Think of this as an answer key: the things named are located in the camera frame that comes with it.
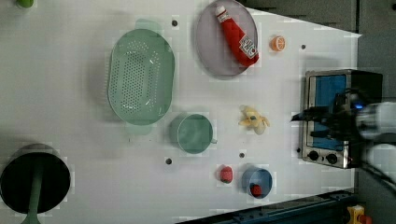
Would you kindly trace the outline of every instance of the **red object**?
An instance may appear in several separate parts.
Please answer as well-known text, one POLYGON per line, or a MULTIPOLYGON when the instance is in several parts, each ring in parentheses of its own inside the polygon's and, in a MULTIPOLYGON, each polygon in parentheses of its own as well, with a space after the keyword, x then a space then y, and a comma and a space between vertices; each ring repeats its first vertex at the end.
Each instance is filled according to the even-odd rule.
POLYGON ((259 52, 253 41, 251 41, 245 32, 230 17, 224 7, 216 9, 221 27, 224 31, 225 39, 233 52, 236 60, 242 65, 249 67, 259 60, 259 52))
POLYGON ((233 169, 230 166, 221 169, 220 180, 226 184, 230 184, 233 181, 233 169))
POLYGON ((250 187, 250 192, 254 197, 260 197, 262 196, 262 187, 260 187, 259 185, 252 185, 250 187))
POLYGON ((367 217, 365 215, 358 216, 358 221, 362 224, 372 224, 373 223, 373 220, 371 219, 371 217, 367 217))

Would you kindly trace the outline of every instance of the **pink plate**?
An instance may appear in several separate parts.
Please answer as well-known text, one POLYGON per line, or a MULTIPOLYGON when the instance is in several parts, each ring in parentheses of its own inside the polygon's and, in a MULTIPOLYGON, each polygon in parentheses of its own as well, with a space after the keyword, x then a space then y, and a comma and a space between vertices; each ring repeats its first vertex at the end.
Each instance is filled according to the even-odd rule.
POLYGON ((195 44, 198 55, 204 66, 214 75, 239 75, 248 68, 240 64, 230 50, 216 18, 217 6, 224 6, 230 16, 257 46, 256 24, 247 9, 234 0, 218 0, 204 9, 196 24, 195 44))

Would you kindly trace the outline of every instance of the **red ketchup bottle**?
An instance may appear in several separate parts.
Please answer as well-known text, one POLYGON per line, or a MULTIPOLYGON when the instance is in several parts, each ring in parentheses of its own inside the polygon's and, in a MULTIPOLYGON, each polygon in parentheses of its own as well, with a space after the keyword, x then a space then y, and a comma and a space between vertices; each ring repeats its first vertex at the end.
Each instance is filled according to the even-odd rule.
POLYGON ((224 6, 216 9, 216 16, 224 31, 228 45, 238 62, 246 67, 256 63, 259 60, 259 52, 256 46, 230 17, 224 6))

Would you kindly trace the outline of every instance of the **mint green mug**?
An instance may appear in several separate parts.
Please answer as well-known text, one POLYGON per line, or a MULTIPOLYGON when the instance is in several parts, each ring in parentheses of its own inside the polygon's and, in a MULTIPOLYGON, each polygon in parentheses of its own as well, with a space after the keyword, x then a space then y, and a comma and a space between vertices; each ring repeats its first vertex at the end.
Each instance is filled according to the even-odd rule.
POLYGON ((213 139, 213 127, 209 119, 199 114, 181 115, 174 119, 171 123, 171 139, 190 154, 201 153, 211 143, 218 142, 213 139))

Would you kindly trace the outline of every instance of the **green colander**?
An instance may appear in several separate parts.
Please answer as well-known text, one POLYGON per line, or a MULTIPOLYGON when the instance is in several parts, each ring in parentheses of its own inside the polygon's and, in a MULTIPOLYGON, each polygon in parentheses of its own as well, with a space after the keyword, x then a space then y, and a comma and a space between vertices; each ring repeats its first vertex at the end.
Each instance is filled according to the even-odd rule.
POLYGON ((125 34, 111 55, 108 100, 114 112, 133 125, 150 125, 172 101, 175 55, 156 32, 125 34))

